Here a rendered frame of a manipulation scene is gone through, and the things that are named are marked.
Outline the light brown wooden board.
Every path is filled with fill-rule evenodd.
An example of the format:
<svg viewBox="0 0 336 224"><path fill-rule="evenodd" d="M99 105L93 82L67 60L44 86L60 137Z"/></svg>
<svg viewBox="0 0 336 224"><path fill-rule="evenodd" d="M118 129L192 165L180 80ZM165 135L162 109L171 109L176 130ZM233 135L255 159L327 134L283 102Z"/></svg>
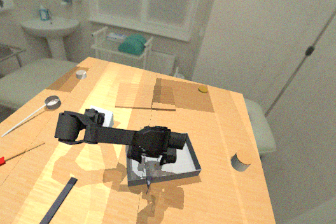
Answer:
<svg viewBox="0 0 336 224"><path fill-rule="evenodd" d="M175 111L172 87L120 83L116 108Z"/></svg>

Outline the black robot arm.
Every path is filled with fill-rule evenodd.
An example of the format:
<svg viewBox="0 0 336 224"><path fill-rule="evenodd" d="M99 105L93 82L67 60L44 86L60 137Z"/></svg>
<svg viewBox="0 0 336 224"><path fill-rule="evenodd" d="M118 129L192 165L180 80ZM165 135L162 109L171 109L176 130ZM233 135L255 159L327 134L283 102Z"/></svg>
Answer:
<svg viewBox="0 0 336 224"><path fill-rule="evenodd" d="M54 138L68 145L104 143L140 146L150 153L167 152L168 147L183 150L185 146L186 134L171 132L168 127L148 125L139 131L105 127L104 116L94 108L85 109L84 114L74 111L59 113ZM80 130L84 129L84 138L76 141Z"/></svg>

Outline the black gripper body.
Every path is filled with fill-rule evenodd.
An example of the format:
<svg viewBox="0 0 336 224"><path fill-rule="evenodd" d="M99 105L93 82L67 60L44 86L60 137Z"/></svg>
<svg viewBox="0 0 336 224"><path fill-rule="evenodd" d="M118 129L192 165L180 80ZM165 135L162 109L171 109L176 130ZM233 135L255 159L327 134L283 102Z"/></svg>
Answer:
<svg viewBox="0 0 336 224"><path fill-rule="evenodd" d="M163 153L150 153L144 149L140 149L139 146L129 145L129 150L127 154L128 158L137 159L140 155L150 158L159 158L159 155L161 155L164 156L166 162L170 164L176 163L177 160L177 152L175 148L168 147L167 152Z"/></svg>

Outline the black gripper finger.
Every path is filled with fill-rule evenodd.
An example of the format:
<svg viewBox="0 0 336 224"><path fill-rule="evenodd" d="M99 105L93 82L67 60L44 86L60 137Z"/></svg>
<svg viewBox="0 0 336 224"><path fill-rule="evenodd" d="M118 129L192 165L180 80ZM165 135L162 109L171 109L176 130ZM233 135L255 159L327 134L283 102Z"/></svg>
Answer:
<svg viewBox="0 0 336 224"><path fill-rule="evenodd" d="M169 164L166 162L166 160L164 159L164 156L162 156L159 165L163 165L163 164Z"/></svg>
<svg viewBox="0 0 336 224"><path fill-rule="evenodd" d="M142 155L140 155L139 158L133 159L133 160L136 160L136 161L138 161L141 164L141 162L142 162Z"/></svg>

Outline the short grey cylinder with tan top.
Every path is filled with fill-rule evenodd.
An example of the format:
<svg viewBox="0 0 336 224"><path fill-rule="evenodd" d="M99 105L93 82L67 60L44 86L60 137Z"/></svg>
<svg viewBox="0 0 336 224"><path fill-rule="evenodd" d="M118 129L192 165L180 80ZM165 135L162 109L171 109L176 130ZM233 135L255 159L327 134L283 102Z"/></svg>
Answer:
<svg viewBox="0 0 336 224"><path fill-rule="evenodd" d="M245 150L238 150L230 160L232 167L239 172L244 172L252 162L251 154Z"/></svg>

